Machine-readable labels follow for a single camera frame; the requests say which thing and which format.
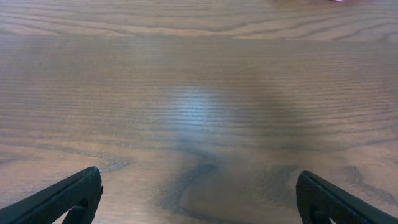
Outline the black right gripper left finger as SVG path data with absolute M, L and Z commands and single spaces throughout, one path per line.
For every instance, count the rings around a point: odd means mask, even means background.
M 1 224 L 91 224 L 103 186 L 97 167 L 88 167 L 24 200 L 1 209 Z

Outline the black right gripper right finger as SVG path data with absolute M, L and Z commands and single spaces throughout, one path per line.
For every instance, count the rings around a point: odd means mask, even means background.
M 303 224 L 397 224 L 396 217 L 307 170 L 298 177 L 296 198 Z

